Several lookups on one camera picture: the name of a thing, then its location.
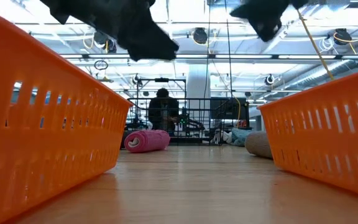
ceiling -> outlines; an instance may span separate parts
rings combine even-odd
[[[247,21],[229,16],[231,9],[238,6],[240,1],[227,0],[226,11],[221,3],[211,6],[209,10],[203,0],[156,0],[150,9],[154,21],[180,46],[178,59],[174,62],[133,62],[128,59],[127,52],[119,47],[115,56],[107,57],[100,46],[92,44],[92,27],[73,17],[69,18],[66,25],[59,24],[49,14],[48,7],[39,0],[0,0],[0,16],[31,33],[37,40],[95,78],[110,79],[112,82],[104,83],[126,98],[136,94],[132,82],[136,74],[141,78],[186,79],[194,64],[205,66],[205,70],[208,67],[211,96],[230,95],[226,86],[230,86],[230,78],[227,76],[231,73],[231,88],[236,90],[233,93],[235,96],[244,96],[245,91],[255,90],[252,91],[251,100],[262,103],[326,82],[328,76],[321,69],[321,62],[294,8],[289,7],[283,14],[283,27],[277,37],[264,43],[258,39]],[[327,55],[330,69],[335,71],[333,74],[337,77],[358,71],[358,57],[355,57],[355,53],[358,54],[358,1],[343,1],[350,2],[350,5],[340,9],[319,5],[301,9],[319,51]],[[191,34],[196,27],[209,30],[209,45],[197,44],[192,39]],[[327,35],[333,35],[338,28],[346,28],[353,40],[356,40],[352,43],[355,51],[349,44],[336,45],[333,38],[326,40]],[[207,59],[208,52],[216,57]],[[100,57],[83,58],[83,54],[98,54]],[[94,63],[100,58],[108,63],[106,70],[95,69]],[[272,86],[264,82],[269,74],[275,77]],[[175,97],[184,97],[182,83],[168,85],[150,82],[142,91],[148,91],[149,97],[154,97],[155,91],[162,86],[170,89]],[[256,90],[281,92],[263,93]]]

light blue fabric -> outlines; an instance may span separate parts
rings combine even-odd
[[[238,128],[233,128],[231,130],[231,139],[232,145],[244,147],[246,143],[247,136],[251,133],[250,130],[241,130]]]

pink rolled mat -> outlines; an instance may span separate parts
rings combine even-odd
[[[125,148],[132,153],[164,150],[171,140],[166,131],[136,131],[125,139]]]

